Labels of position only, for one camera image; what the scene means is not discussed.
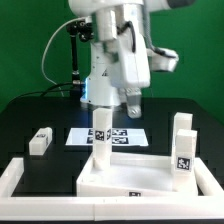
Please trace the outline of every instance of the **white block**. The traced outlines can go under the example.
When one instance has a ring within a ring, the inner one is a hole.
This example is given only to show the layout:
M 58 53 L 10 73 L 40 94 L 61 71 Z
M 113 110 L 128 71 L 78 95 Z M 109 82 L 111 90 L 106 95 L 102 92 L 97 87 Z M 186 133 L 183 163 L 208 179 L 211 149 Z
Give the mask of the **white block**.
M 93 160 L 94 167 L 107 170 L 112 152 L 111 109 L 99 108 L 93 111 Z
M 42 156 L 52 141 L 52 129 L 41 128 L 29 142 L 30 155 Z
M 173 191 L 198 194 L 194 174 L 194 158 L 197 132 L 180 129 L 176 135 L 176 151 L 173 175 Z
M 97 130 L 108 130 L 112 127 L 113 111 L 106 108 L 98 108 L 93 111 L 93 128 Z
M 192 128 L 192 114 L 187 113 L 176 113 L 174 116 L 174 123 L 173 123 L 173 140 L 172 140 L 172 156 L 171 156 L 171 163 L 174 164 L 174 154 L 176 148 L 176 135 L 180 129 L 184 130 L 191 130 Z
M 109 144 L 94 144 L 93 145 L 93 157 L 98 159 L 106 159 L 111 156 L 112 146 Z
M 176 135 L 176 151 L 195 154 L 197 131 L 179 129 Z

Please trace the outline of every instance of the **black tabletop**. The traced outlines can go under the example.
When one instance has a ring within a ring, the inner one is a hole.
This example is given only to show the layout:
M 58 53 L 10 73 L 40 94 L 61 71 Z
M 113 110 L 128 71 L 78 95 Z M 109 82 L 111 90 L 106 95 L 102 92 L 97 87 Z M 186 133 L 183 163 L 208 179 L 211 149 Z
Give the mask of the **black tabletop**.
M 139 119 L 130 119 L 125 109 L 114 112 L 113 128 L 144 129 L 149 146 L 117 146 L 114 152 L 170 155 L 174 115 L 192 113 L 192 129 L 198 131 L 196 154 L 224 187 L 223 125 L 188 99 L 144 98 L 142 112 Z M 29 141 L 45 127 L 53 129 L 51 145 L 44 156 L 30 156 Z M 82 109 L 76 99 L 26 97 L 10 103 L 0 114 L 0 174 L 14 157 L 23 157 L 25 168 L 13 196 L 76 196 L 75 182 L 92 148 L 66 146 L 65 142 L 71 128 L 91 127 L 92 111 Z

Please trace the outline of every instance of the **green backdrop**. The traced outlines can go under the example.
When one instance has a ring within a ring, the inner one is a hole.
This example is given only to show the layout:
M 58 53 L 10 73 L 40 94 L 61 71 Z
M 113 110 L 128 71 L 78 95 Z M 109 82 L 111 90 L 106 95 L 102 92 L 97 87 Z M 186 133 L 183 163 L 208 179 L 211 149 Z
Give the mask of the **green backdrop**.
M 151 15 L 154 45 L 174 49 L 180 62 L 172 74 L 152 73 L 154 97 L 195 100 L 224 123 L 224 1 L 197 0 L 188 8 Z M 53 32 L 74 16 L 67 0 L 0 1 L 0 111 L 14 97 L 51 86 L 41 75 L 44 48 Z M 82 78 L 89 73 L 89 44 L 79 44 Z M 66 30 L 53 42 L 46 72 L 56 82 L 71 80 Z M 143 91 L 151 97 L 149 89 Z

